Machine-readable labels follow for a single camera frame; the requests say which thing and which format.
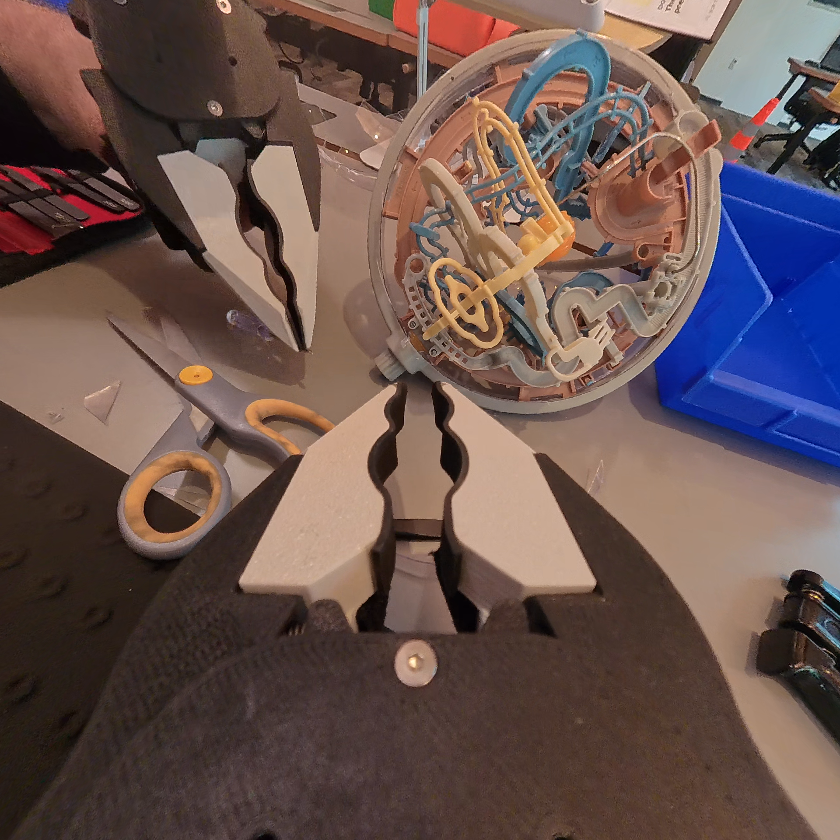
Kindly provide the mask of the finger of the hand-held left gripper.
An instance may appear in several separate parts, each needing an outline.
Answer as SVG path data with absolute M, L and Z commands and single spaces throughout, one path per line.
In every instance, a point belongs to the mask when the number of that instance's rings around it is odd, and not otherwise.
M 205 262 L 274 335 L 302 350 L 286 305 L 269 289 L 263 259 L 242 234 L 238 194 L 225 171 L 188 150 L 160 154 L 158 162 L 202 240 Z
M 289 145 L 269 144 L 248 167 L 255 207 L 266 212 L 264 272 L 268 301 L 278 311 L 264 322 L 290 347 L 308 351 L 316 318 L 319 232 L 295 151 Z

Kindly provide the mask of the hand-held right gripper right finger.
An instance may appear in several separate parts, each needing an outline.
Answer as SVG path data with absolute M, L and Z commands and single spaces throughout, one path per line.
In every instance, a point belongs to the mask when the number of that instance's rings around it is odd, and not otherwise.
M 440 464 L 453 480 L 435 553 L 457 632 L 504 601 L 597 593 L 550 478 L 560 469 L 452 385 L 434 386 Z

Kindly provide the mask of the clear-handled screwdriver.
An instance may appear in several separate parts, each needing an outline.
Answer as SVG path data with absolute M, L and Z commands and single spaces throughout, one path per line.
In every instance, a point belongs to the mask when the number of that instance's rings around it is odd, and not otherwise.
M 236 309 L 228 310 L 226 313 L 226 322 L 229 328 L 256 336 L 264 342 L 270 342 L 275 338 L 272 331 L 262 321 L 246 311 Z

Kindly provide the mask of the marble maze ball toy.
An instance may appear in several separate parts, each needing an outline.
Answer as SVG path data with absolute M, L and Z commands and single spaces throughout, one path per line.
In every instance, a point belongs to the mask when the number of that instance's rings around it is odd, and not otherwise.
M 510 414 L 628 383 L 706 284 L 721 133 L 641 52 L 515 35 L 462 60 L 407 114 L 369 220 L 386 348 Z

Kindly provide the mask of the person's left forearm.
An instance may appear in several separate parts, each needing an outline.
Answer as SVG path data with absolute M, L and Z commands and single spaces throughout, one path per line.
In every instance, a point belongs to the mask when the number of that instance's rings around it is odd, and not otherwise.
M 1 164 L 104 173 L 108 166 L 84 150 L 68 150 L 35 116 L 1 71 Z

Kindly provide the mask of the person's left hand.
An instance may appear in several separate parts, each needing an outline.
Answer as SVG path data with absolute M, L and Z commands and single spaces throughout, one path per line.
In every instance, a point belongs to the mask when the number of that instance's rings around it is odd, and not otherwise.
M 35 116 L 66 148 L 102 156 L 105 129 L 81 72 L 98 69 L 70 18 L 29 2 L 1 2 L 1 64 Z

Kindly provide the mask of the grey orange scissors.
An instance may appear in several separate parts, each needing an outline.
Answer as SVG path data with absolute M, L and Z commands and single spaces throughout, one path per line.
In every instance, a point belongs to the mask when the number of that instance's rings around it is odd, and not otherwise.
M 270 417 L 286 417 L 327 433 L 333 424 L 311 409 L 274 397 L 244 392 L 221 374 L 188 360 L 130 326 L 108 315 L 111 325 L 171 382 L 182 402 L 182 412 L 128 478 L 118 504 L 118 524 L 133 551 L 152 561 L 180 559 L 189 553 L 232 507 L 232 486 L 226 469 L 204 449 L 214 428 L 223 430 L 238 450 L 257 455 L 278 467 L 299 447 L 268 427 Z M 161 532 L 148 522 L 147 496 L 163 478 L 192 471 L 207 478 L 209 502 L 204 514 L 178 532 Z

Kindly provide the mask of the red tool case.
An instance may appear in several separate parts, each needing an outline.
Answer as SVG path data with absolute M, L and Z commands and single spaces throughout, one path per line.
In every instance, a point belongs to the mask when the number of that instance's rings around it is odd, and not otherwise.
M 104 174 L 1 167 L 1 286 L 148 225 L 139 198 Z

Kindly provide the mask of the triangular clear plastic scrap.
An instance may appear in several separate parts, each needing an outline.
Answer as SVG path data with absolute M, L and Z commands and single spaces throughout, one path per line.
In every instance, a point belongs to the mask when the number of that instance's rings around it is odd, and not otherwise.
M 121 381 L 114 381 L 83 398 L 82 402 L 85 409 L 102 424 L 108 423 L 114 403 L 119 396 L 121 385 Z

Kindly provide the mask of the black dimpled mat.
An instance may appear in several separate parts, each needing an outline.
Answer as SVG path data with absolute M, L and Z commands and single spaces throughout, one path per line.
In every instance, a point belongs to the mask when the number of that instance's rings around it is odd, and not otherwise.
M 1 405 L 1 837 L 56 777 L 175 562 L 123 542 L 126 475 Z

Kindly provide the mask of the orange red object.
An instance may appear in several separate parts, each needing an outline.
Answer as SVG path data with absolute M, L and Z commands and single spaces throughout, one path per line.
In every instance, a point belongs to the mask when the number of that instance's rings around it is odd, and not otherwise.
M 468 56 L 508 37 L 515 24 L 456 3 L 436 1 L 429 8 L 427 38 L 431 45 Z

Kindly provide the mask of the blue storage bin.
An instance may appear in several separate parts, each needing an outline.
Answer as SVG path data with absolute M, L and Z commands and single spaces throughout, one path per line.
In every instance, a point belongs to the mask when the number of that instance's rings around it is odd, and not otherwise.
M 723 165 L 707 283 L 655 363 L 660 402 L 839 464 L 839 199 Z

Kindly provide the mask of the black plastic device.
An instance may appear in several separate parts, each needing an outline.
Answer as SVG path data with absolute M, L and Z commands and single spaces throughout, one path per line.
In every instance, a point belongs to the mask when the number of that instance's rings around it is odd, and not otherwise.
M 811 570 L 794 571 L 777 627 L 761 634 L 757 670 L 781 679 L 839 741 L 839 592 Z

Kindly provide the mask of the instruction sheet board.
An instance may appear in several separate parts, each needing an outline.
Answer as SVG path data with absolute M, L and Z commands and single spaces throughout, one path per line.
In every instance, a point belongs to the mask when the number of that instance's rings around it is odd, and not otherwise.
M 605 12 L 601 35 L 650 53 L 672 35 L 714 40 L 738 8 L 730 1 L 583 1 Z

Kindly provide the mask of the orange traffic cone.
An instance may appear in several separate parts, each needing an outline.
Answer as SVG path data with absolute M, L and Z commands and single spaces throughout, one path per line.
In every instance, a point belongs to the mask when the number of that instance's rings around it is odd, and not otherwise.
M 746 122 L 730 139 L 723 151 L 723 159 L 727 162 L 738 162 L 749 148 L 753 138 L 759 131 L 772 111 L 780 104 L 780 98 L 772 98 L 759 110 L 750 121 Z

